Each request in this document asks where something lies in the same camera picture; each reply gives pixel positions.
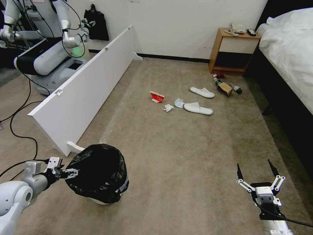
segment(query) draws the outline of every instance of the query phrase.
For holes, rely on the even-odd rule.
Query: wooden nightstand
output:
[[[261,36],[251,37],[248,33],[237,37],[219,28],[209,62],[210,73],[225,73],[243,76]]]

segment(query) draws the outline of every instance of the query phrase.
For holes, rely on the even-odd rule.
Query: telephone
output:
[[[239,34],[244,34],[246,32],[242,24],[230,23],[229,29],[225,30],[225,33],[232,34],[233,36],[239,36]]]

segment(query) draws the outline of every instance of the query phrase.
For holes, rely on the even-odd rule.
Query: black bed frame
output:
[[[268,17],[274,18],[292,10],[310,7],[313,7],[311,0],[268,0],[256,29],[260,24],[266,23]],[[256,50],[245,76],[256,78],[269,102],[269,107],[273,109],[298,157],[313,180],[313,115],[259,48]]]

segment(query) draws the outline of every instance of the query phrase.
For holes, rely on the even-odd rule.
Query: remote control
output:
[[[247,32],[252,37],[255,37],[257,35],[253,29],[248,29]]]

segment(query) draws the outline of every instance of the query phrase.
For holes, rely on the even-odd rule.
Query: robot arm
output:
[[[70,36],[68,29],[71,27],[71,21],[68,14],[68,5],[63,0],[52,0],[58,14],[59,22],[63,32],[63,43],[67,48],[73,48],[80,45],[82,41],[86,42],[89,38],[89,30],[80,26],[81,31],[75,36]]]
[[[14,42],[15,40],[34,40],[41,39],[42,36],[37,31],[13,31],[21,11],[22,5],[16,0],[7,0],[6,10],[4,12],[4,26],[0,30],[0,38],[5,41]]]
[[[51,184],[78,175],[75,169],[61,170],[62,159],[58,157],[51,157],[47,162],[48,166],[43,173],[40,173],[41,162],[26,162],[22,181],[0,184],[0,235],[14,235],[20,214]]]
[[[19,19],[20,9],[22,9],[20,2],[15,0],[7,0],[7,6],[4,12],[4,26],[0,31],[0,38],[3,40],[9,42],[14,41],[13,27],[16,25]]]
[[[293,232],[286,223],[286,217],[279,210],[279,206],[282,206],[282,204],[279,198],[275,197],[279,193],[280,187],[286,178],[279,175],[278,170],[272,165],[270,160],[268,160],[268,162],[275,176],[273,183],[262,182],[252,183],[251,185],[246,183],[243,179],[239,164],[237,164],[238,180],[236,183],[251,194],[253,202],[261,209],[259,217],[263,221],[263,231],[265,235],[293,235]]]

